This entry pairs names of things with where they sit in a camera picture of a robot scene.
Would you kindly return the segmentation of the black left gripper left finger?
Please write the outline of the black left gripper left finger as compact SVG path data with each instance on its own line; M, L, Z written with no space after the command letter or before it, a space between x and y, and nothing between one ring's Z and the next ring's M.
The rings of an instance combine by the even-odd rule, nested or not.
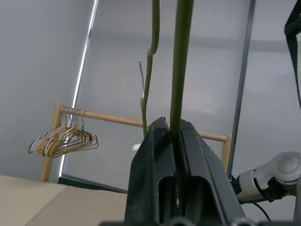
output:
M130 169L125 222L167 223L174 214L174 153L164 117L147 129Z

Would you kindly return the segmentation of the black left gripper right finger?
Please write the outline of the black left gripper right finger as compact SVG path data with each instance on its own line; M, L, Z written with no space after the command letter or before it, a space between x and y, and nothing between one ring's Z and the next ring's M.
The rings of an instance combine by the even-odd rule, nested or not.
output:
M178 144L175 163L182 216L192 223L244 223L220 159L188 121L180 122Z

